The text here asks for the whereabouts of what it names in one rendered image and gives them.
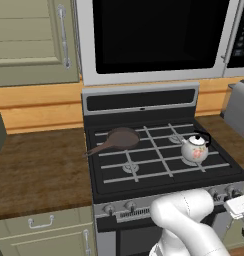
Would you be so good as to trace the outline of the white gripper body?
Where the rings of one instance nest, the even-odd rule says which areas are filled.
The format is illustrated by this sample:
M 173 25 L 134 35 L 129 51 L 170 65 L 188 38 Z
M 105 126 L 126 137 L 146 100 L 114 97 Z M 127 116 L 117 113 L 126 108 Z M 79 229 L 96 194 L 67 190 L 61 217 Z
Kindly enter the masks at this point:
M 244 195 L 227 200 L 224 207 L 233 219 L 244 219 Z

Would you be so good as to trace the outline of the silver stove knob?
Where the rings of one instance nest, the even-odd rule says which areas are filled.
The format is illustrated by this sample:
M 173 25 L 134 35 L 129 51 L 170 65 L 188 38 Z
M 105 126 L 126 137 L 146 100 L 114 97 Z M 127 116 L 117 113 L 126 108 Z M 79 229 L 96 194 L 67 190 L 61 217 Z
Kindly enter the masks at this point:
M 137 207 L 136 203 L 132 200 L 125 203 L 125 208 L 130 212 L 134 212 L 136 207 Z
M 226 188 L 226 191 L 227 191 L 227 193 L 229 194 L 229 196 L 231 198 L 239 197 L 239 196 L 242 195 L 242 192 L 239 189 L 232 186 L 232 185 L 228 186 Z
M 208 190 L 209 194 L 213 197 L 214 200 L 218 200 L 219 199 L 219 193 L 215 188 L 210 188 Z
M 112 216 L 115 212 L 115 207 L 112 204 L 105 205 L 103 208 L 104 212 L 109 216 Z

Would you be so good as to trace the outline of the white floral kettle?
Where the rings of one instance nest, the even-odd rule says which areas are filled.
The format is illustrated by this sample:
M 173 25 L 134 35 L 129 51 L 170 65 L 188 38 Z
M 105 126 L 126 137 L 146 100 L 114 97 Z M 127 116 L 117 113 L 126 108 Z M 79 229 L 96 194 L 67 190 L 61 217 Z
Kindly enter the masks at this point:
M 208 156 L 210 144 L 211 135 L 207 132 L 196 130 L 196 135 L 182 140 L 182 157 L 194 164 L 202 163 Z

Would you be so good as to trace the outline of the black and silver stove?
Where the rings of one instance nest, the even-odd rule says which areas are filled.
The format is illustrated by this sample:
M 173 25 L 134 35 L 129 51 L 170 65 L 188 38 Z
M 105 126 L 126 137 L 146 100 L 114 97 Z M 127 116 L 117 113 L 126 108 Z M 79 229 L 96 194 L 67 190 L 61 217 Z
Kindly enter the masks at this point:
M 89 157 L 94 225 L 96 218 L 111 217 L 103 210 L 108 204 L 115 207 L 112 216 L 120 223 L 150 217 L 151 203 L 168 193 L 215 188 L 219 199 L 212 213 L 225 212 L 228 229 L 232 219 L 223 203 L 231 197 L 226 188 L 232 185 L 243 193 L 244 170 L 212 137 L 202 163 L 191 163 L 181 154 L 183 139 L 196 130 L 207 132 L 194 118 L 198 89 L 198 83 L 187 82 L 83 90 L 88 148 L 104 143 L 118 127 L 140 135 L 133 149 L 106 149 Z M 137 205 L 134 212 L 125 208 L 130 200 Z

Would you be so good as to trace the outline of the green base cupboard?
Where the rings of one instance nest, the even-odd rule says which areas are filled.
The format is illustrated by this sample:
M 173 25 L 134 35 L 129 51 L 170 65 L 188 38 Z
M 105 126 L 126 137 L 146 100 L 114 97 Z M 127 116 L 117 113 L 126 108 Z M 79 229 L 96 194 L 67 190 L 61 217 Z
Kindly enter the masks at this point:
M 233 220 L 230 228 L 227 230 L 223 243 L 228 250 L 244 247 L 244 237 L 242 236 L 242 220 Z

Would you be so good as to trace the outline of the silver toaster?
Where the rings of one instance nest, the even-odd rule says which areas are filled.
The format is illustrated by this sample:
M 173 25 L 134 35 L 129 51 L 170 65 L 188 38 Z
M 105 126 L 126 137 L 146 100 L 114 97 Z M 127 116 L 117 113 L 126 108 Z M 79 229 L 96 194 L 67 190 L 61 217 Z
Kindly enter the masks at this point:
M 244 79 L 232 87 L 224 114 L 225 122 L 244 138 Z

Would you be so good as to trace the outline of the oven door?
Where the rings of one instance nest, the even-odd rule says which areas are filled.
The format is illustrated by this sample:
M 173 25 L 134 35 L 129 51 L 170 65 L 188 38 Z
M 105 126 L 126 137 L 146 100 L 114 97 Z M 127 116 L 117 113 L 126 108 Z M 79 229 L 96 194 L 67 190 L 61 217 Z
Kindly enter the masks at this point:
M 225 212 L 212 213 L 201 223 L 214 229 L 223 240 L 230 222 Z M 185 221 L 176 221 L 176 229 L 191 235 L 193 228 Z M 150 217 L 126 222 L 117 222 L 115 216 L 95 219 L 98 256 L 148 256 L 152 247 L 159 241 L 162 228 L 154 224 Z

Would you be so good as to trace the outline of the brown frying pan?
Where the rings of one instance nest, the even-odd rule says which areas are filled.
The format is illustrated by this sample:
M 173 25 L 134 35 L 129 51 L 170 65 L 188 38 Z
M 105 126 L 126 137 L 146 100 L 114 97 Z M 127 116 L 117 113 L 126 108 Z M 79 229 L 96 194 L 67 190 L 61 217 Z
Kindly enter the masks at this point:
M 91 156 L 108 148 L 121 150 L 131 149 L 134 148 L 139 141 L 140 135 L 135 130 L 127 127 L 115 128 L 108 133 L 107 139 L 103 144 L 88 150 L 84 154 L 84 157 Z

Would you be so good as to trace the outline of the green drawer front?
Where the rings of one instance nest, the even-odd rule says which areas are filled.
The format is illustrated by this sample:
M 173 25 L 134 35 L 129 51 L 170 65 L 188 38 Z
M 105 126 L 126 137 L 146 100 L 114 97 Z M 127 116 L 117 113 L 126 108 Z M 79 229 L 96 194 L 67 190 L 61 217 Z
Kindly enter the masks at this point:
M 45 222 L 50 215 L 54 215 L 54 223 L 52 226 L 43 229 L 32 230 L 28 226 L 28 219 L 40 219 Z M 54 212 L 35 214 L 17 218 L 0 220 L 0 238 L 16 235 L 30 234 L 34 232 L 42 232 L 46 230 L 65 228 L 79 224 L 86 224 L 92 221 L 92 207 L 85 206 L 73 209 L 66 209 Z

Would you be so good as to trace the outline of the silver microwave oven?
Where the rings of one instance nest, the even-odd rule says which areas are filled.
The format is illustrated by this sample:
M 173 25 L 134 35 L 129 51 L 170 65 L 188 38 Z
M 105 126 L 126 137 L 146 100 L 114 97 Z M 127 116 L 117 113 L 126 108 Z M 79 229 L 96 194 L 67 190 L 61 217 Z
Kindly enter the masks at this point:
M 86 86 L 244 76 L 239 0 L 77 0 Z

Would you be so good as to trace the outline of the green base cupboard door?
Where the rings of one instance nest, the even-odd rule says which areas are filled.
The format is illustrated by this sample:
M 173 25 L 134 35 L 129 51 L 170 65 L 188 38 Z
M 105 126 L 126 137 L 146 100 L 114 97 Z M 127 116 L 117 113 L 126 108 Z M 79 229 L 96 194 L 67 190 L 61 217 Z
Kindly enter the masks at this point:
M 0 238 L 0 250 L 3 256 L 86 256 L 84 229 L 88 228 Z M 96 256 L 92 232 L 89 233 L 92 256 Z

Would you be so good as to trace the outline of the green wall cupboard door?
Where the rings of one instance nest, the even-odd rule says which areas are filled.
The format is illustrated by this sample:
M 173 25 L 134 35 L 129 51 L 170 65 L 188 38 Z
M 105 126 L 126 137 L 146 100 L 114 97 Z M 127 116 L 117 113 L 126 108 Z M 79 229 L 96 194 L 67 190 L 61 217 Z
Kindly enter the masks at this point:
M 64 53 L 57 6 L 66 8 L 71 67 Z M 79 80 L 75 0 L 0 0 L 0 87 Z

